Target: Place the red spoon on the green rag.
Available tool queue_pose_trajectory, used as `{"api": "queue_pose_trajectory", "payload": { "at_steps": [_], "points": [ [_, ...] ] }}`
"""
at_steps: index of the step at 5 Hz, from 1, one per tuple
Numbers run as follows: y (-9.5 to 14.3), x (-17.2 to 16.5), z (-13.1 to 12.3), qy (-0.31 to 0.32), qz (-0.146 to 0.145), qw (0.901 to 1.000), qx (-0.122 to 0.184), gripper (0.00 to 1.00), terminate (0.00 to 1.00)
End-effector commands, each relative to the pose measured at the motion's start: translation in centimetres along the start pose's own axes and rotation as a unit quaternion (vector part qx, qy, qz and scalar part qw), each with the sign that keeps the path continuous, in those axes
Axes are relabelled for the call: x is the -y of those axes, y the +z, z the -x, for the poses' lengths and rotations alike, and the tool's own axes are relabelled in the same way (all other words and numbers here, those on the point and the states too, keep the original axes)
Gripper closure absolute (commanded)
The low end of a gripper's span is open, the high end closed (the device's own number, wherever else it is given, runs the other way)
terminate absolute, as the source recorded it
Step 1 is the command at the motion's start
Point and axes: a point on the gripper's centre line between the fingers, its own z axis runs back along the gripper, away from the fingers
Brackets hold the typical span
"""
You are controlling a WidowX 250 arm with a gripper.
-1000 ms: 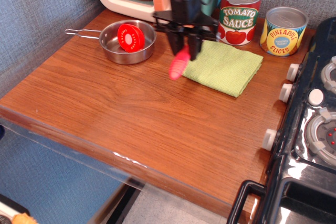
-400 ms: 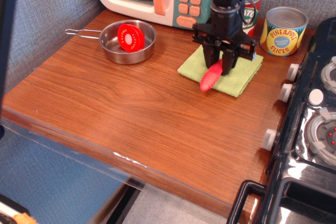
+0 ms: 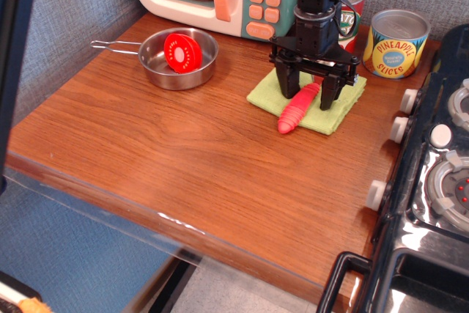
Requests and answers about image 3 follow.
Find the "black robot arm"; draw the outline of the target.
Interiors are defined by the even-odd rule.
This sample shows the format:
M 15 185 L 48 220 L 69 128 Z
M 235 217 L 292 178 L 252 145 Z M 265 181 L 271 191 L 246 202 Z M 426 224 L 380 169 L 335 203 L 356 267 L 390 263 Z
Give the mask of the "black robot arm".
M 326 111 L 346 85 L 357 81 L 359 58 L 339 45 L 341 8 L 347 0 L 297 0 L 293 34 L 272 37 L 270 61 L 275 65 L 282 95 L 300 91 L 300 73 L 323 78 L 320 108 Z

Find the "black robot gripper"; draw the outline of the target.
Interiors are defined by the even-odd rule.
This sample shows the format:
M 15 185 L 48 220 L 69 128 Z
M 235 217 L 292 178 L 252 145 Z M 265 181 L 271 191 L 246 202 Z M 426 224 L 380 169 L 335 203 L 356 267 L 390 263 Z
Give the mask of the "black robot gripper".
M 355 85 L 358 59 L 339 45 L 341 9 L 321 13 L 294 9 L 292 33 L 270 38 L 270 61 L 275 65 L 282 95 L 300 91 L 300 73 L 323 77 L 320 109 L 327 111 L 344 86 Z

